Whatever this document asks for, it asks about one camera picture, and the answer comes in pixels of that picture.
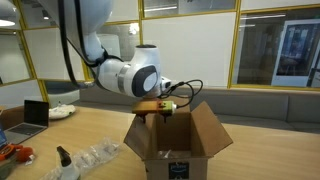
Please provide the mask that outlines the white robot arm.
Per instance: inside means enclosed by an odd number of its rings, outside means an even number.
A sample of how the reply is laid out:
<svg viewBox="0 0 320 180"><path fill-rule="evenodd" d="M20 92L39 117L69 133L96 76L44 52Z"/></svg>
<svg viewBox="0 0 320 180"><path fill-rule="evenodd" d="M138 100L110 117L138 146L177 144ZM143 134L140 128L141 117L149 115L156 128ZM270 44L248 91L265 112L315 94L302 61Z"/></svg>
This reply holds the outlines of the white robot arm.
<svg viewBox="0 0 320 180"><path fill-rule="evenodd" d="M80 89L98 86L115 93L136 97L132 113L140 118L147 114L172 115L176 105L161 98L171 81L161 75L160 54L155 45L138 45L133 58L125 62L108 53L97 31L112 14L113 0L38 0L60 30L65 65L71 82ZM74 48L94 80L76 81L69 49Z"/></svg>

